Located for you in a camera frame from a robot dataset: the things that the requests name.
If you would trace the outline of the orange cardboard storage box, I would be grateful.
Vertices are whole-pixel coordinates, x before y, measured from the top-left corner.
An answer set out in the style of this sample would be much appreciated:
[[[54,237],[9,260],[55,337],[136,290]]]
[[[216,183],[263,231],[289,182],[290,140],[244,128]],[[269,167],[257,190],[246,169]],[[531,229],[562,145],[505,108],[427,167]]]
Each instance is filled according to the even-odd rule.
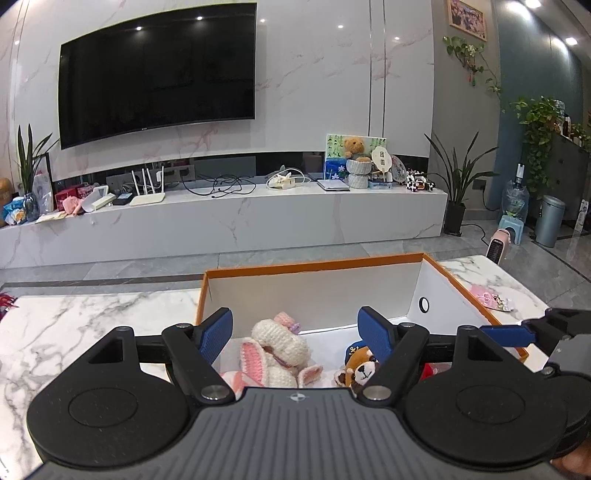
[[[436,334],[499,322],[425,253],[208,270],[195,321],[226,307],[233,316],[231,339],[238,341],[256,322],[287,313],[301,325],[312,358],[332,373],[342,365],[346,346],[359,338],[356,318],[363,306]]]

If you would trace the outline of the potted green plant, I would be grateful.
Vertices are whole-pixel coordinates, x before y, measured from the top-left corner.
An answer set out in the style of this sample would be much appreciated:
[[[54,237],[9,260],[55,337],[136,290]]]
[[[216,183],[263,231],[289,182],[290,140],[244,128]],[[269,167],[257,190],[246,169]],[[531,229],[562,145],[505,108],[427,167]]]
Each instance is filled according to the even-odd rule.
[[[479,132],[472,138],[463,160],[455,147],[448,152],[443,142],[436,133],[432,136],[425,134],[432,150],[444,164],[444,173],[430,172],[430,175],[440,178],[447,189],[448,202],[444,220],[444,233],[453,236],[460,236],[464,215],[466,212],[465,196],[469,188],[476,180],[482,180],[497,176],[497,173],[488,171],[476,171],[477,163],[485,156],[495,153],[498,146],[487,149],[476,156],[472,155],[473,147],[478,139]]]

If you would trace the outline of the pink space heater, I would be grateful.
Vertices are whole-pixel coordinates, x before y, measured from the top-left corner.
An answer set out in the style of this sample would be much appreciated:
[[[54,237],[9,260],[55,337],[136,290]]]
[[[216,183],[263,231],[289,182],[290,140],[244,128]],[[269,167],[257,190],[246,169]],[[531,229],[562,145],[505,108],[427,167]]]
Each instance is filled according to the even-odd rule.
[[[510,244],[510,232],[506,229],[498,229],[490,239],[486,257],[495,264],[499,265]]]

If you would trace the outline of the white tv console cabinet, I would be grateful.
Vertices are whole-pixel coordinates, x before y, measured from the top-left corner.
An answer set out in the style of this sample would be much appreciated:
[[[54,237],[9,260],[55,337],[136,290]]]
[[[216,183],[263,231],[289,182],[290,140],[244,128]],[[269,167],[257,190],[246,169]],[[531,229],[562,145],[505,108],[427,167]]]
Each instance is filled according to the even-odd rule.
[[[60,220],[4,227],[6,269],[209,255],[437,237],[447,195],[387,190],[327,192],[308,183],[247,195],[170,191],[160,203],[108,206]]]

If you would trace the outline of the black wall television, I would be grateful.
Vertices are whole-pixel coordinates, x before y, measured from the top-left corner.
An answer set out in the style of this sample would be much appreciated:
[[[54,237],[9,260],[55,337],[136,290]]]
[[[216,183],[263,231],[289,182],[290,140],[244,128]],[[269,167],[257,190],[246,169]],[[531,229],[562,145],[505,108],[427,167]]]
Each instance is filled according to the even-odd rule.
[[[151,14],[62,44],[64,149],[133,132],[256,116],[256,4]]]

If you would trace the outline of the grey trash bin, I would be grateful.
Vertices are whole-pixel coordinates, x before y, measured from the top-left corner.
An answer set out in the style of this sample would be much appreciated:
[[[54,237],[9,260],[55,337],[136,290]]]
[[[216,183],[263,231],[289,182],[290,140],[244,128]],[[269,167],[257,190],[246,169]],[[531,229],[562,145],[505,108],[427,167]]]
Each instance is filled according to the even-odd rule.
[[[549,248],[554,247],[565,209],[566,204],[562,200],[550,195],[543,197],[541,215],[535,229],[537,243]]]

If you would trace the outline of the left green plant in vase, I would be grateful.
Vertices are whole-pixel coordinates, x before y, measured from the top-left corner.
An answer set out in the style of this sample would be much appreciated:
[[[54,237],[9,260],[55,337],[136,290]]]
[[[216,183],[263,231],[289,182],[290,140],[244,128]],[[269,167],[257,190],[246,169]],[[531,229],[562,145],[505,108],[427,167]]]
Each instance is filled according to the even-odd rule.
[[[48,134],[39,142],[35,142],[30,124],[27,125],[26,134],[23,134],[21,127],[17,130],[17,164],[23,190],[23,208],[28,222],[34,222],[40,217],[39,202],[33,193],[33,183],[41,160],[47,157],[59,142],[59,139],[51,139],[52,134]]]

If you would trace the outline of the brown white plush dog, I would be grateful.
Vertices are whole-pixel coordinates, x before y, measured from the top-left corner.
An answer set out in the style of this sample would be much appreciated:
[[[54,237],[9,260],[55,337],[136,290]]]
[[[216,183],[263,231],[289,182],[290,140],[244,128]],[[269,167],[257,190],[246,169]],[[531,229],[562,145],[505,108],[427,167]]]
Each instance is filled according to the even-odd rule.
[[[335,385],[349,388],[356,396],[363,390],[379,366],[379,361],[365,342],[353,342],[346,348],[344,365],[335,372]]]

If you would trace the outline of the red yellow feather toy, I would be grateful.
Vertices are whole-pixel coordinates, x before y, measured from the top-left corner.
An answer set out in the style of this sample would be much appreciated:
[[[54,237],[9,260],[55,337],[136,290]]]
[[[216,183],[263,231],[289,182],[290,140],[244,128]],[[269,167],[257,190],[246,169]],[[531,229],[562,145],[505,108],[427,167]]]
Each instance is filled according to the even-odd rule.
[[[8,295],[6,293],[0,294],[0,320],[4,318],[4,316],[10,309],[16,307],[15,302],[16,299],[11,295]]]

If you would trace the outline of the white wifi router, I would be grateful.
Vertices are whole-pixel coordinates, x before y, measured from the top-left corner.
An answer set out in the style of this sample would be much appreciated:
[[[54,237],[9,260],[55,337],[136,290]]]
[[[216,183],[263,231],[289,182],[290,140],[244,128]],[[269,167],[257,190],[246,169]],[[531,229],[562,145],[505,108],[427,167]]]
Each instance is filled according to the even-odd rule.
[[[130,201],[131,206],[158,204],[165,199],[163,177],[160,177],[159,186],[156,186],[147,168],[142,168],[139,175],[134,172],[131,175],[135,193]]]

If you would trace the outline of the water jug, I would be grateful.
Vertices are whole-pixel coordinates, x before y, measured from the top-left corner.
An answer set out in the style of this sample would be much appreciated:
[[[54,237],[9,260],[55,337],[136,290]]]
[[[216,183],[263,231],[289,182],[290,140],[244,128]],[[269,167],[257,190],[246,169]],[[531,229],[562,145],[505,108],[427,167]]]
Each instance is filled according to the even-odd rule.
[[[504,215],[517,218],[522,222],[527,219],[530,194],[524,183],[525,165],[518,164],[515,178],[505,185],[501,202]]]

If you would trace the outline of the brown teddy bear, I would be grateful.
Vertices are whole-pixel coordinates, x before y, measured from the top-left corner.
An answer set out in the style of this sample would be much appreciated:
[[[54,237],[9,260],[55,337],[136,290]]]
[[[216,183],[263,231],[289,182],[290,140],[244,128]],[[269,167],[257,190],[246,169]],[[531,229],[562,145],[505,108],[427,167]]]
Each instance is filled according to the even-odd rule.
[[[372,159],[365,152],[365,143],[361,137],[346,137],[342,140],[342,155],[346,160],[370,162]]]

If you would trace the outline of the framed wall picture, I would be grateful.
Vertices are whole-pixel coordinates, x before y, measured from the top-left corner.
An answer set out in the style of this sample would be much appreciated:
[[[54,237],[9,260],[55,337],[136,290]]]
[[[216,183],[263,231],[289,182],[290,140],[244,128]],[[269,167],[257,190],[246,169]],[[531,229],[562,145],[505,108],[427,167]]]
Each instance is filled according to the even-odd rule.
[[[487,41],[487,27],[484,13],[461,0],[447,0],[449,24],[484,42]]]

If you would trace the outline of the cream crochet doll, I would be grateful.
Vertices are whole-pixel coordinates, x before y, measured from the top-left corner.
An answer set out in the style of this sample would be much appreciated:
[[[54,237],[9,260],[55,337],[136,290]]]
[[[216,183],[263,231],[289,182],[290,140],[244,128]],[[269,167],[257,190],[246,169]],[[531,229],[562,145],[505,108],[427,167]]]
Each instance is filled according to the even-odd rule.
[[[236,399],[247,387],[301,389],[321,379],[324,367],[311,363],[311,348],[300,331],[286,312],[252,327],[239,343],[239,369],[221,374]]]

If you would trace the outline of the pink packet with charm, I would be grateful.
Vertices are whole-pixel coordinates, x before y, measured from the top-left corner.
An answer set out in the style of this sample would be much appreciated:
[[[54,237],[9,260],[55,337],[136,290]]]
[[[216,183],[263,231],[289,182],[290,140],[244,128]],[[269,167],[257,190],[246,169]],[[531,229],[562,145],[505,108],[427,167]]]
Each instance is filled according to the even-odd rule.
[[[483,286],[472,285],[470,287],[470,293],[487,309],[500,312],[511,312],[514,310],[514,305],[510,299],[502,297]]]

